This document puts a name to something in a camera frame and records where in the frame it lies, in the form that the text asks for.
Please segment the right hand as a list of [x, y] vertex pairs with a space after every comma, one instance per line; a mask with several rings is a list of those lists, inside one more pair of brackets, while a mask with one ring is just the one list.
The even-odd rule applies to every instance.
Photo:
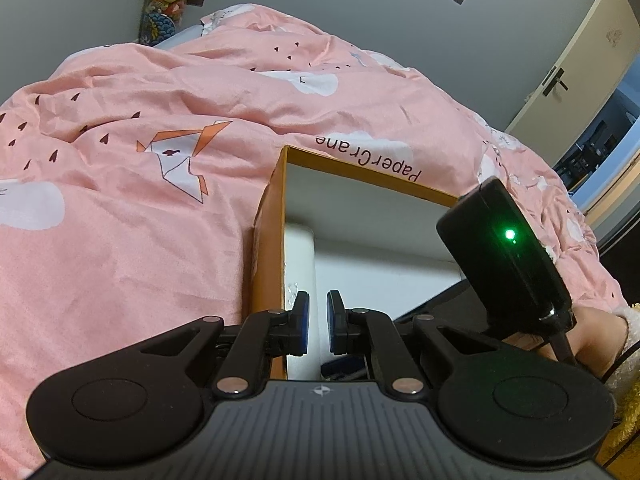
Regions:
[[[588, 367], [597, 377], [606, 372], [623, 357], [624, 352], [639, 342], [639, 311], [631, 307], [619, 307], [605, 312], [586, 307], [574, 307], [576, 325], [568, 333], [567, 340], [574, 357]], [[533, 351], [546, 359], [556, 361], [550, 344], [535, 335], [516, 333], [503, 342], [523, 350]], [[639, 373], [639, 349], [620, 364], [610, 377], [636, 377]]]

